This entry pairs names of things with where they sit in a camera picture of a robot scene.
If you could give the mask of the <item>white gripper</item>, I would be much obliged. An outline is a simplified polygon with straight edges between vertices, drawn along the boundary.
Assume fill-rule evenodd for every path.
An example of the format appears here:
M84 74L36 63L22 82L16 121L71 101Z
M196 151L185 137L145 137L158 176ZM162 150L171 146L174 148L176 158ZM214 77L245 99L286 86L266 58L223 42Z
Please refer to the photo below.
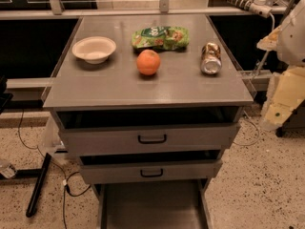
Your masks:
M280 27L260 39L256 47L263 51L277 51L280 61L287 63L283 73L273 73L267 89L267 100L260 126L273 131L288 120L305 100L305 0L300 0L285 17Z

